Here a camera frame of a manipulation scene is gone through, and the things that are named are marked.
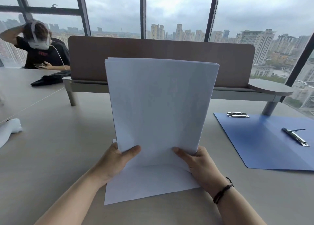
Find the cloudy sky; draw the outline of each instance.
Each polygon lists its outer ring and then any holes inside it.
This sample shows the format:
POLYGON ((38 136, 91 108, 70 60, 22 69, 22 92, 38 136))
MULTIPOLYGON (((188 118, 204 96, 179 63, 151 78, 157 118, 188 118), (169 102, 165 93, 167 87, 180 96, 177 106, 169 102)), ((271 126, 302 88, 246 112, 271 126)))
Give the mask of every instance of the cloudy sky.
MULTIPOLYGON (((76 0, 28 0, 30 6, 77 8, 76 0)), ((0 0, 1 5, 17 5, 16 0, 0 0)), ((140 0, 86 0, 92 30, 140 33, 140 0)), ((176 24, 183 30, 206 30, 211 0, 147 0, 147 27, 164 25, 171 34, 176 24)), ((17 14, 0 13, 0 20, 17 19, 17 14)), ((82 28, 78 16, 34 14, 45 23, 60 28, 82 28)), ((312 0, 219 0, 214 30, 230 30, 230 37, 245 29, 277 31, 276 35, 311 35, 314 31, 314 2, 312 0)))

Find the metal clip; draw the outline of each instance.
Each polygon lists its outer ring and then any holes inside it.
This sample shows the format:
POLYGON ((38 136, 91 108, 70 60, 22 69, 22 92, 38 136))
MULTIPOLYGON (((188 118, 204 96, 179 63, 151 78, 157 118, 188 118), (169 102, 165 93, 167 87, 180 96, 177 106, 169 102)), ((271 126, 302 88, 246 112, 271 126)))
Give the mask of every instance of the metal clip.
POLYGON ((297 132, 299 130, 305 130, 304 128, 296 129, 296 130, 289 130, 289 129, 286 129, 286 128, 283 127, 281 130, 284 131, 285 133, 287 133, 289 136, 291 136, 294 140, 296 140, 302 146, 309 147, 309 144, 306 141, 304 141, 301 137, 296 135, 296 133, 295 133, 295 132, 297 132))
POLYGON ((249 118, 250 116, 246 113, 240 113, 240 112, 227 112, 228 117, 233 118, 249 118))

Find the vr headset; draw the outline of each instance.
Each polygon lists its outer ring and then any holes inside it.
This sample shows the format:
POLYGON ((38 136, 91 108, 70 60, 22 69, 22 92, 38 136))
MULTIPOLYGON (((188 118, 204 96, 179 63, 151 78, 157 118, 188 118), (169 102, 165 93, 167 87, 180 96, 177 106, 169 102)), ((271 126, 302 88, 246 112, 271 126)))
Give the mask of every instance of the vr headset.
POLYGON ((28 41, 28 44, 31 48, 34 48, 34 49, 42 49, 42 50, 48 50, 49 49, 49 46, 50 46, 50 34, 49 34, 49 31, 48 31, 48 36, 47 36, 47 40, 46 41, 42 41, 42 40, 38 40, 37 37, 36 37, 36 34, 35 34, 35 25, 37 23, 41 23, 40 21, 32 21, 32 25, 31 25, 31 31, 32 31, 32 34, 33 34, 33 39, 28 41))

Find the black t-shirt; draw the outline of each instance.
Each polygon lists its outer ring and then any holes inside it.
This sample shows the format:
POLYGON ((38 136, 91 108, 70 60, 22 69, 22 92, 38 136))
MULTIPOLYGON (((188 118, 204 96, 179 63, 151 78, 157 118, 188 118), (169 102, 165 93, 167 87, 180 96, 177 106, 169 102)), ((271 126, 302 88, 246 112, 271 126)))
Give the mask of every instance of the black t-shirt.
POLYGON ((65 45, 52 41, 49 49, 34 49, 31 48, 27 40, 22 37, 16 37, 17 45, 14 45, 17 48, 23 49, 28 52, 25 68, 26 69, 37 69, 34 64, 42 64, 44 61, 50 63, 53 66, 62 66, 62 61, 65 65, 70 65, 69 50, 65 45))

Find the hair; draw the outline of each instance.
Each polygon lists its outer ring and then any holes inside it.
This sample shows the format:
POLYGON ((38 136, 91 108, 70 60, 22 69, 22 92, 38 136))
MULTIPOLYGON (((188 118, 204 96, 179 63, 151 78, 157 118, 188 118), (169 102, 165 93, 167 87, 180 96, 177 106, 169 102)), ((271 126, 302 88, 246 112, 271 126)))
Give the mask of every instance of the hair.
MULTIPOLYGON (((33 38, 33 34, 32 34, 31 26, 32 26, 31 22, 27 23, 24 26, 24 29, 23 29, 23 36, 27 40, 34 39, 33 38)), ((35 35, 36 35, 38 40, 42 40, 42 41, 47 40, 48 33, 49 33, 49 35, 51 37, 51 35, 52 35, 51 31, 48 28, 46 28, 46 26, 42 22, 37 22, 35 24, 35 35)))

